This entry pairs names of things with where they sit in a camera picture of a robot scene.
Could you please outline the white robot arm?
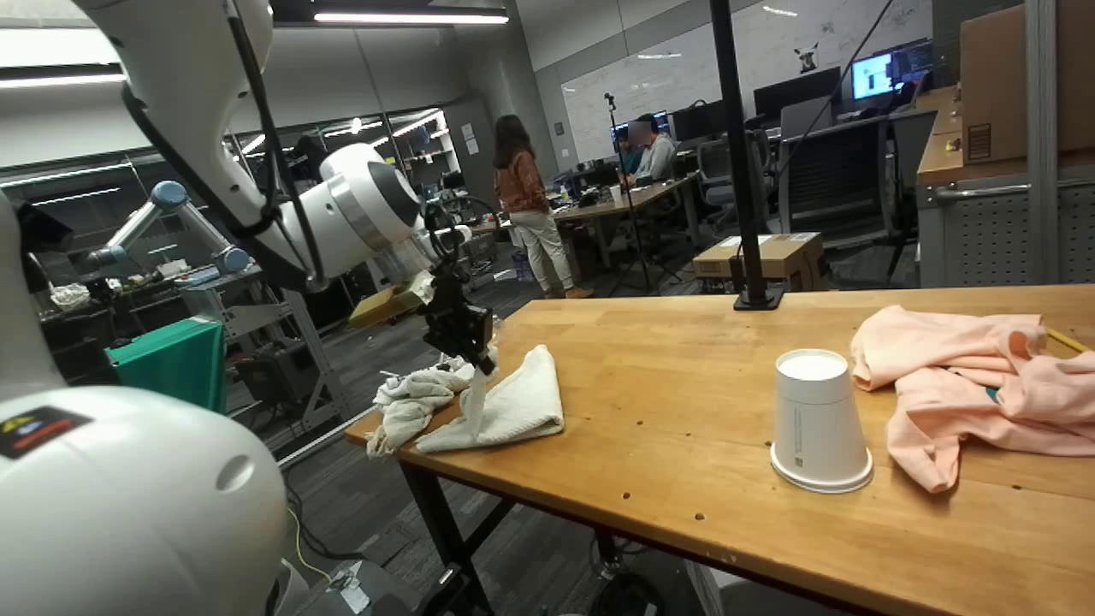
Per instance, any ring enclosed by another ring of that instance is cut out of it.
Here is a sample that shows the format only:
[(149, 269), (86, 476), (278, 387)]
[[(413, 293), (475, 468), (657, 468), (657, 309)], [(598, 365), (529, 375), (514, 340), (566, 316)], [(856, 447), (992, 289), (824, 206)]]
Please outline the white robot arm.
[[(319, 289), (370, 255), (429, 322), (429, 342), (489, 368), (494, 318), (461, 297), (419, 234), (405, 176), (362, 143), (312, 187), (249, 176), (226, 146), (233, 108), (264, 95), (270, 0), (71, 0), (125, 64), (125, 101), (180, 172), (154, 206), (205, 222), (278, 289)], [(0, 616), (278, 616), (291, 505), (270, 447), (218, 412), (226, 322), (191, 316), (71, 382), (23, 289), (22, 227), (5, 227)]]

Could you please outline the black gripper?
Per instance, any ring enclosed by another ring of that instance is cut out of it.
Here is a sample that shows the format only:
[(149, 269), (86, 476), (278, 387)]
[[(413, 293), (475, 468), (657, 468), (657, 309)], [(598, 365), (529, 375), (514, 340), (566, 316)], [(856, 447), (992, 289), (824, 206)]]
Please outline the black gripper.
[(436, 297), (426, 305), (426, 322), (426, 342), (440, 354), (461, 355), (485, 375), (495, 368), (495, 355), (489, 354), (494, 310), (465, 297), (453, 268), (436, 269)]

